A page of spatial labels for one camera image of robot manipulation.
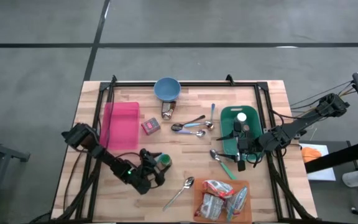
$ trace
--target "green dish rack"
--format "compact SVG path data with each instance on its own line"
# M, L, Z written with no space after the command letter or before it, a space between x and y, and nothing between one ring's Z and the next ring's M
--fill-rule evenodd
M221 112L221 132L222 136L227 136L233 131L233 122L238 113L245 113L247 115L246 124L254 138L262 134L262 128L258 113L251 106L228 106L223 108ZM236 155L238 153L237 141L235 139L223 140L223 151L225 154ZM249 155L248 160L256 160L254 155Z

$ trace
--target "pink bin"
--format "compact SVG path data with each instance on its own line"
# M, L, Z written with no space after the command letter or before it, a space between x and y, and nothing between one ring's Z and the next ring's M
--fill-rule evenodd
M102 146L109 151L137 149L140 127L139 115L138 102L106 103L100 135Z

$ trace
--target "green cup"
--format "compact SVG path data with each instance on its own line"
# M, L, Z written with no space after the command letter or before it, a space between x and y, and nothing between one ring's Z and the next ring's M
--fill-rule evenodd
M157 167L162 170L172 165L171 157L168 154L162 154L157 161Z

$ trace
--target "silver spoon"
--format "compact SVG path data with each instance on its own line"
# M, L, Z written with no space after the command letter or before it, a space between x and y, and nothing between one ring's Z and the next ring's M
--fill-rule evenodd
M204 121L202 123L185 124L185 125L183 125L183 127L190 128L190 127L199 126L199 125L205 125L208 128L208 130L210 130L210 131L212 131L212 129L214 129L214 124L210 121Z
M217 154L217 152L215 151L215 149L210 149L209 150L209 154L211 155L212 159L218 161L222 168L224 169L224 171L229 175L229 177L232 179L232 180L236 180L236 176L230 171L230 169L224 165L224 163L220 160L219 158L219 155Z
M184 123L184 124L176 123L176 124L173 124L173 125L171 126L171 129L172 129L172 131L180 131L180 130L183 129L183 127L184 127L185 124L189 124L189 123L192 123L192 122L195 122L195 121L204 119L204 118L205 118L205 115L201 115L201 116L199 116L198 118L194 119L193 121L189 121L189 122L186 122L186 123Z
M175 131L178 134L195 134L197 135L197 137L203 137L205 135L205 131L203 130L199 130L196 132L193 131L187 131L187 130L179 130L179 131Z
M193 184L194 184L194 177L187 178L185 180L185 182L183 183L183 187L180 189L180 191L175 196L173 196L171 201L169 201L166 206L164 206L162 208L162 211L164 212L176 200L176 198L183 192L183 190L189 189Z

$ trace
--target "plastic bag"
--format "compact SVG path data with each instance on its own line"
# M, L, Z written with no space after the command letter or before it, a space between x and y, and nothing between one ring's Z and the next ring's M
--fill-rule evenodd
M222 212L223 203L224 201L219 197L215 197L214 195L210 194L204 194L203 203L198 207L194 216L200 216L212 221L216 221Z
M217 180L206 180L203 182L203 192L221 198L231 198L234 195L233 187Z
M226 211L227 218L226 221L229 222L236 216L238 216L241 210L244 208L246 204L248 189L244 187L240 191L238 191L233 197L227 199L226 201Z

